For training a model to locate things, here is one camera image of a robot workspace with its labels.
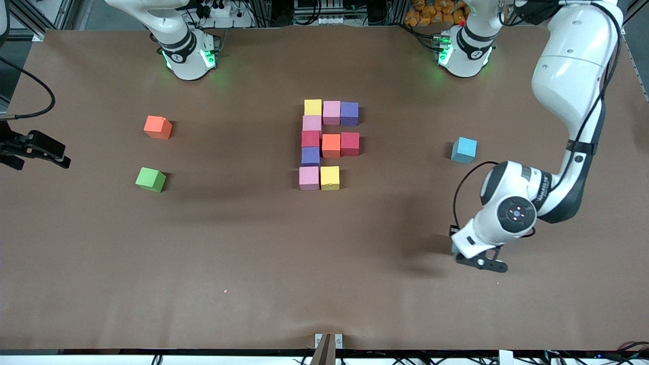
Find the table cover sheet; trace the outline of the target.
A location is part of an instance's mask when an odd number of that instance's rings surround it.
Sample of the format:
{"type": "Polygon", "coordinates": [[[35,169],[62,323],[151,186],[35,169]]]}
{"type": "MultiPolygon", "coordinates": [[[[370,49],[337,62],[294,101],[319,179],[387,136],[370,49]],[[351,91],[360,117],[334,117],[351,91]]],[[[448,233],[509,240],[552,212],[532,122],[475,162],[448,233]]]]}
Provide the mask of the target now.
{"type": "Polygon", "coordinates": [[[509,28],[459,79],[399,28],[230,31],[184,82],[146,31],[56,31],[25,68],[56,95],[13,122],[69,169],[0,167],[0,348],[616,350],[649,341],[649,102],[626,49],[582,206],[508,243],[507,273],[455,263],[460,136],[475,163],[559,169],[568,134],[530,87],[549,33],[509,28]],[[339,190],[300,190],[305,99],[359,103],[339,190]],[[170,139],[148,136],[149,115],[170,139]],[[166,175],[160,193],[140,168],[166,175]]]}

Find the blue foam block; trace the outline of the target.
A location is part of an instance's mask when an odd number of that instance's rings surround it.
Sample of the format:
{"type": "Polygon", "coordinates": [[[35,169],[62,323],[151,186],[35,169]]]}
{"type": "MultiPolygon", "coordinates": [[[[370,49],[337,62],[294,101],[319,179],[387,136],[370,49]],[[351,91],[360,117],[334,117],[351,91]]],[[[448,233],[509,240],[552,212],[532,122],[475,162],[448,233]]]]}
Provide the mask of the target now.
{"type": "Polygon", "coordinates": [[[461,164],[470,164],[477,155],[478,143],[475,139],[460,136],[454,143],[451,160],[461,164]]]}

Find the white table edge strip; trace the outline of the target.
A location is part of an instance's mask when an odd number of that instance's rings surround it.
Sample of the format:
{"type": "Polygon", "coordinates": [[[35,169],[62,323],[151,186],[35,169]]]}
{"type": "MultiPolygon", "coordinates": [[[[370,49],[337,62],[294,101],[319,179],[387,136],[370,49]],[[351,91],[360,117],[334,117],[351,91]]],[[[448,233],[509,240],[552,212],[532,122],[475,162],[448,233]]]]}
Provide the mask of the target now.
{"type": "MultiPolygon", "coordinates": [[[[311,359],[257,356],[164,355],[160,365],[310,365],[311,359]]],[[[153,355],[0,355],[0,365],[155,365],[153,355]]],[[[423,360],[346,358],[335,365],[424,365],[423,360]]]]}

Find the pile of orange objects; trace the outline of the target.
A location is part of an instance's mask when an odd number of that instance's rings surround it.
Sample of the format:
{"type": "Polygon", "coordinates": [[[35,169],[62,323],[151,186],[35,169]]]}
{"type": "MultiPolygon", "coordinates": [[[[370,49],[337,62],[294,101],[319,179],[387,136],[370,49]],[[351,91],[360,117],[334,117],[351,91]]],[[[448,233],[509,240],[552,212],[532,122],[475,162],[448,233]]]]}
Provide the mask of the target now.
{"type": "Polygon", "coordinates": [[[440,22],[463,25],[470,14],[471,8],[464,0],[411,0],[403,23],[410,27],[440,22]]]}

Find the green foam block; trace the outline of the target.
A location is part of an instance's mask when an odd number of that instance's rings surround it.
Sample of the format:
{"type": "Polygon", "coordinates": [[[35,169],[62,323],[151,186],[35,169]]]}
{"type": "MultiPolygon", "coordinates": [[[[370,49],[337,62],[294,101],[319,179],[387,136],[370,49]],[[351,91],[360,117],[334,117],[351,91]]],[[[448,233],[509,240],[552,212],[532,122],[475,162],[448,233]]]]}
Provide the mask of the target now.
{"type": "Polygon", "coordinates": [[[151,192],[160,193],[164,189],[166,175],[157,169],[140,168],[135,184],[151,192]]]}

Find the yellow foam block chipped corner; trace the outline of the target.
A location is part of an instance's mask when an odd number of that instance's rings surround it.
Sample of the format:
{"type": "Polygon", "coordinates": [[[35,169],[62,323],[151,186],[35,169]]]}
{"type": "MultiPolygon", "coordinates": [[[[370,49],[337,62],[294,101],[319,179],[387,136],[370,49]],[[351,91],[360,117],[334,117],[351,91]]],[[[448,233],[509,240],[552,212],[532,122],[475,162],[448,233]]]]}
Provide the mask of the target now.
{"type": "Polygon", "coordinates": [[[340,189],[339,166],[320,167],[320,189],[324,191],[340,189]]]}

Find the orange foam block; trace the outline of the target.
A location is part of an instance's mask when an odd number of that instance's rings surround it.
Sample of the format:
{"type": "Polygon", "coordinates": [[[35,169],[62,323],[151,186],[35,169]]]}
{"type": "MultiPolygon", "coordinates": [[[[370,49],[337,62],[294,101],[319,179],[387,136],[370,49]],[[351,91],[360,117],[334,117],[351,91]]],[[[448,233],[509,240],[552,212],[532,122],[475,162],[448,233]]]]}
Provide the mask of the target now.
{"type": "Polygon", "coordinates": [[[168,118],[149,115],[146,118],[143,131],[151,138],[170,139],[172,124],[168,118]]]}
{"type": "Polygon", "coordinates": [[[321,154],[323,159],[339,159],[341,157],[341,135],[323,134],[321,139],[321,154]]]}

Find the aluminium frame profile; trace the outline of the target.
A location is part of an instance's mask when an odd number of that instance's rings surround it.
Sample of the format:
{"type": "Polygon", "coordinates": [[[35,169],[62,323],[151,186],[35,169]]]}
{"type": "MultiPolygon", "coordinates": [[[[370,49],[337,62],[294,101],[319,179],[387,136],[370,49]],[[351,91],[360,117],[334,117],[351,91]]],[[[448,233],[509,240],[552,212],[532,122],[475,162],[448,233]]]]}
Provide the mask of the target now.
{"type": "Polygon", "coordinates": [[[626,34],[624,27],[648,4],[649,0],[618,0],[618,6],[623,9],[622,35],[626,34]]]}
{"type": "Polygon", "coordinates": [[[5,0],[8,39],[41,42],[49,30],[67,30],[83,0],[5,0]]]}

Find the grey metal rack device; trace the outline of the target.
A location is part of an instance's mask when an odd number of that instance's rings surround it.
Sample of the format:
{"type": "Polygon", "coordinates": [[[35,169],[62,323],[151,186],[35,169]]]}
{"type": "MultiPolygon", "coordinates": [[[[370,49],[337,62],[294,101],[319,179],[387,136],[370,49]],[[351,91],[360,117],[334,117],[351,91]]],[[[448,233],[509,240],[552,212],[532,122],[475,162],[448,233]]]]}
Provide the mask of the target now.
{"type": "Polygon", "coordinates": [[[294,0],[291,16],[296,25],[343,25],[348,8],[344,0],[294,0]]]}

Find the small metal bracket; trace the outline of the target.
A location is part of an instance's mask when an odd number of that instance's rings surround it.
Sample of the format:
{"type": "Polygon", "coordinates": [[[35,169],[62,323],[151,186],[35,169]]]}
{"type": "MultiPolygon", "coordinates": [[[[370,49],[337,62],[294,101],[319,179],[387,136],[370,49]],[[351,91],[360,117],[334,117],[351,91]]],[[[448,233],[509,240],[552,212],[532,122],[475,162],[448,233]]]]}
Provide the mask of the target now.
{"type": "Polygon", "coordinates": [[[322,340],[324,340],[325,346],[334,346],[336,350],[344,349],[343,339],[344,338],[342,334],[316,333],[314,335],[313,349],[317,349],[318,346],[320,346],[320,342],[322,342],[322,340]]]}

